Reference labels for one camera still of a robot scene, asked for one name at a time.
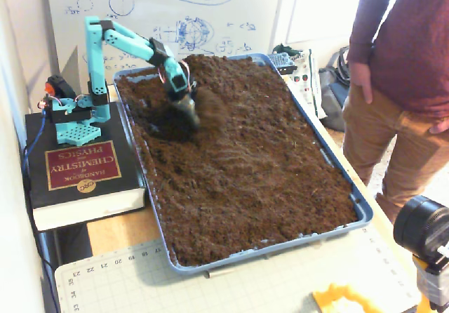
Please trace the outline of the person's left hand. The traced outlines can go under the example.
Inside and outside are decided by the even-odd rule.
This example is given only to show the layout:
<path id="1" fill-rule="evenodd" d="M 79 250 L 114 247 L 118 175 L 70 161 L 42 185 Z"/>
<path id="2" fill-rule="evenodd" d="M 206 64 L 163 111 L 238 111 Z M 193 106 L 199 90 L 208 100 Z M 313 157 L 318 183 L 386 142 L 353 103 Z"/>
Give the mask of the person's left hand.
<path id="1" fill-rule="evenodd" d="M 431 134 L 438 134 L 438 133 L 442 133 L 445 132 L 449 129 L 449 119 L 448 118 L 444 118 L 441 121 L 438 121 L 436 124 L 434 124 L 430 129 L 429 132 Z"/>

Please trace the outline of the person's right hand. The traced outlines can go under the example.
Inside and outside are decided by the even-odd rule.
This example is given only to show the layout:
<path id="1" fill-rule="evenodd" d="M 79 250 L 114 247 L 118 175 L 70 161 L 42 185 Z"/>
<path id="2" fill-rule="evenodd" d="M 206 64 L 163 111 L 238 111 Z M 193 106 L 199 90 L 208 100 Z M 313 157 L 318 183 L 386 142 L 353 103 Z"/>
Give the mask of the person's right hand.
<path id="1" fill-rule="evenodd" d="M 359 62 L 350 62 L 349 70 L 351 75 L 351 83 L 363 91 L 363 97 L 366 103 L 372 103 L 373 90 L 371 86 L 371 73 L 369 65 Z"/>

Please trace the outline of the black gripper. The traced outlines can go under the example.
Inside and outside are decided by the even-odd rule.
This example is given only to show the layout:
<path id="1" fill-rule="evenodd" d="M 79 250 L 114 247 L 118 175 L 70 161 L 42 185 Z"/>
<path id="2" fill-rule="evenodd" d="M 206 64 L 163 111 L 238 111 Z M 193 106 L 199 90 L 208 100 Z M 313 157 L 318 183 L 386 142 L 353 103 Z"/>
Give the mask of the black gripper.
<path id="1" fill-rule="evenodd" d="M 167 88 L 166 94 L 168 99 L 175 103 L 175 108 L 183 113 L 193 128 L 197 129 L 200 126 L 200 119 L 195 110 L 196 88 L 191 87 L 190 90 L 183 89 L 178 92 L 175 92 L 173 88 Z"/>

